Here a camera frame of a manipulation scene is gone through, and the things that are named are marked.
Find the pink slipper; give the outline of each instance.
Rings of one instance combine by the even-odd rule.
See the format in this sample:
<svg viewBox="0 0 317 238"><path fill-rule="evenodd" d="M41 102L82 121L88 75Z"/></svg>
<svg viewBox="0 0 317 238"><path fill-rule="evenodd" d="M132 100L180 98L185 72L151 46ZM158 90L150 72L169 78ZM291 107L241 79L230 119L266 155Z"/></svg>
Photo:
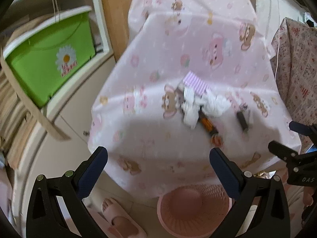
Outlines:
<svg viewBox="0 0 317 238"><path fill-rule="evenodd" d="M137 229L138 234L130 235L129 238L146 238L146 232L140 227L129 215L128 213L120 206L120 204L113 198L107 198L112 202L110 206L106 208L106 210L102 209L102 213L106 220L112 224L112 220L117 216L122 216L128 219Z"/></svg>

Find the white lid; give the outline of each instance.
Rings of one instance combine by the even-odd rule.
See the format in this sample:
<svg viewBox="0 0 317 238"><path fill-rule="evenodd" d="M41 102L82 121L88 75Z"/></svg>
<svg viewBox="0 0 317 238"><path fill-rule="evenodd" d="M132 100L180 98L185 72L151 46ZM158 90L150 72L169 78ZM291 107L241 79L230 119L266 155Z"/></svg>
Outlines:
<svg viewBox="0 0 317 238"><path fill-rule="evenodd" d="M70 18L72 16L84 13L84 12L89 12L91 11L92 8L91 6L82 6L78 7L75 9L67 10L64 12L61 12L59 15L57 14L56 16L42 22L40 25L38 25L36 28L33 28L30 31L25 32L21 36L17 37L15 40L13 40L10 44L8 44L3 51L3 57L6 59L10 53L16 49L20 44L22 44L24 41L26 41L28 38L31 36L35 35L36 33L40 32L41 30L61 21L67 18Z"/></svg>

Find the green storage bin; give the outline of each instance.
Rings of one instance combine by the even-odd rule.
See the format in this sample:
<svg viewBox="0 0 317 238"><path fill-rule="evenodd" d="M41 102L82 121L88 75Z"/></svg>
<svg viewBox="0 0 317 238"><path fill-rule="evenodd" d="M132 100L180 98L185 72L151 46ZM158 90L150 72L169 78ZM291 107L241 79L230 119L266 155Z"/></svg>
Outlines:
<svg viewBox="0 0 317 238"><path fill-rule="evenodd" d="M43 107L86 64L95 49L88 12L83 6L60 13L16 38L4 58L25 93Z"/></svg>

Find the human foot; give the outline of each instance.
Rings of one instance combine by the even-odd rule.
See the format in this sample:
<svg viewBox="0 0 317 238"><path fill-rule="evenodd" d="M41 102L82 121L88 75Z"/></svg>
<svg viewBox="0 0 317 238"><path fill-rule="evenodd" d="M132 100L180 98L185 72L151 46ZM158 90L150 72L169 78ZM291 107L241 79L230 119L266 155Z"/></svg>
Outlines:
<svg viewBox="0 0 317 238"><path fill-rule="evenodd" d="M132 220L124 209L112 198L104 199L102 213L106 220L112 224L123 238L146 237L144 230Z"/></svg>

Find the purple striped packet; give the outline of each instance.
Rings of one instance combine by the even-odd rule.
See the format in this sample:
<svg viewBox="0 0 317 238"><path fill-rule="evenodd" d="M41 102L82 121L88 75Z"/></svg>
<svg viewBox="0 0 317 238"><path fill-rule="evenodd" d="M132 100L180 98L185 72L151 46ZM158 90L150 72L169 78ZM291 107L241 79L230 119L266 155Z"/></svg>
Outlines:
<svg viewBox="0 0 317 238"><path fill-rule="evenodd" d="M192 87L195 93L199 96L202 96L207 88L210 89L210 87L199 77L197 77L197 75L195 75L192 71L188 72L183 78L183 84Z"/></svg>

